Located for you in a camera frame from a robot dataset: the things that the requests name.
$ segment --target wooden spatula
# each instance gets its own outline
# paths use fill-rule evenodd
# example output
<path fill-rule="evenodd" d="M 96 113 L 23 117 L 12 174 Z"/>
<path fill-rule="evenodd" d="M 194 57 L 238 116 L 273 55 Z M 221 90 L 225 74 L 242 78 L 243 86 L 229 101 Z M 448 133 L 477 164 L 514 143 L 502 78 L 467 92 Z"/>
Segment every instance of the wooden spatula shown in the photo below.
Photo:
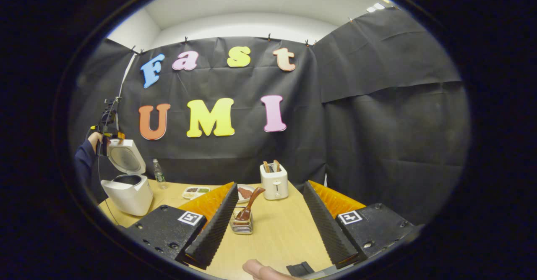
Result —
<path fill-rule="evenodd" d="M 265 192 L 264 188 L 261 188 L 258 186 L 253 190 L 252 196 L 250 196 L 250 201 L 248 201 L 248 205 L 240 211 L 237 216 L 235 217 L 235 220 L 240 221 L 246 221 L 250 218 L 250 209 L 252 208 L 253 201 L 259 196 L 261 193 Z"/>

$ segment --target white rice cooker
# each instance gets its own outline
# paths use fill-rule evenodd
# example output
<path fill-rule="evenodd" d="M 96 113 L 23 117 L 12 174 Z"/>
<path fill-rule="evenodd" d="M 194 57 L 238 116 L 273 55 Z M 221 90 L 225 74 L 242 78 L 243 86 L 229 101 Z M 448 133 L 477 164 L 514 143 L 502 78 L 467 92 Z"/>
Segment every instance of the white rice cooker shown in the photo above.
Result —
<path fill-rule="evenodd" d="M 147 213 L 153 191 L 149 187 L 146 163 L 133 140 L 112 139 L 106 154 L 119 171 L 126 173 L 111 181 L 102 180 L 101 185 L 108 197 L 125 213 L 143 216 Z"/>

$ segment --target black fabric curtain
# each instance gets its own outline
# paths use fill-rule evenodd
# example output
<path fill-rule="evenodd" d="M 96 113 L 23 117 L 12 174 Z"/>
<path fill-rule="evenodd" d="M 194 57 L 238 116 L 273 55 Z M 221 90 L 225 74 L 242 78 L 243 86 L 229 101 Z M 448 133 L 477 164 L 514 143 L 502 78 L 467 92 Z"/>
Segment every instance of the black fabric curtain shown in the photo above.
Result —
<path fill-rule="evenodd" d="M 227 65 L 235 46 L 251 49 L 243 68 Z M 272 54 L 295 54 L 282 71 Z M 173 70 L 181 52 L 199 53 L 194 70 Z M 140 70 L 164 54 L 159 80 L 144 89 Z M 106 40 L 88 61 L 71 106 L 73 151 L 119 92 L 132 56 Z M 280 95 L 287 129 L 267 133 L 262 96 Z M 378 10 L 344 24 L 316 45 L 254 37 L 199 39 L 136 55 L 123 84 L 118 118 L 153 176 L 158 158 L 167 181 L 188 184 L 259 182 L 259 165 L 277 159 L 299 190 L 308 179 L 370 204 L 382 202 L 413 223 L 424 223 L 458 181 L 466 154 L 469 116 L 464 85 L 442 47 L 404 12 Z M 232 98 L 233 136 L 188 138 L 191 100 L 211 110 Z M 159 140 L 140 135 L 140 106 L 170 104 Z M 158 126 L 151 112 L 151 128 Z M 119 175 L 106 159 L 101 177 Z M 105 199 L 96 178 L 91 189 Z"/>

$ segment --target pink letter i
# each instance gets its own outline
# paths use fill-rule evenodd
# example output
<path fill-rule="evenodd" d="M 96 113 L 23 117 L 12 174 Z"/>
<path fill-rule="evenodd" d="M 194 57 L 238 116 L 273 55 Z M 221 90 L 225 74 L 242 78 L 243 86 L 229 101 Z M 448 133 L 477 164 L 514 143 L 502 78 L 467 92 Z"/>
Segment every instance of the pink letter i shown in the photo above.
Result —
<path fill-rule="evenodd" d="M 267 113 L 266 132 L 283 131 L 287 126 L 282 123 L 282 114 L 280 113 L 280 102 L 284 100 L 281 96 L 263 96 L 261 102 L 265 103 Z"/>

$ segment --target water bottle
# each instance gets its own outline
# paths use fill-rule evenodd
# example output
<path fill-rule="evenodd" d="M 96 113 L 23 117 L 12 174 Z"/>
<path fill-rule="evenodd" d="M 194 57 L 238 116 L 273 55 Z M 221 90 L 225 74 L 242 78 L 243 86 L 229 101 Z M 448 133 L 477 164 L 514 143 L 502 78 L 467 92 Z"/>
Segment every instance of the water bottle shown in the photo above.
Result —
<path fill-rule="evenodd" d="M 165 184 L 166 180 L 164 179 L 164 174 L 162 173 L 162 168 L 161 165 L 159 165 L 159 161 L 157 161 L 157 158 L 153 159 L 153 167 L 155 170 L 155 179 L 157 179 L 159 186 L 162 189 L 167 188 Z"/>

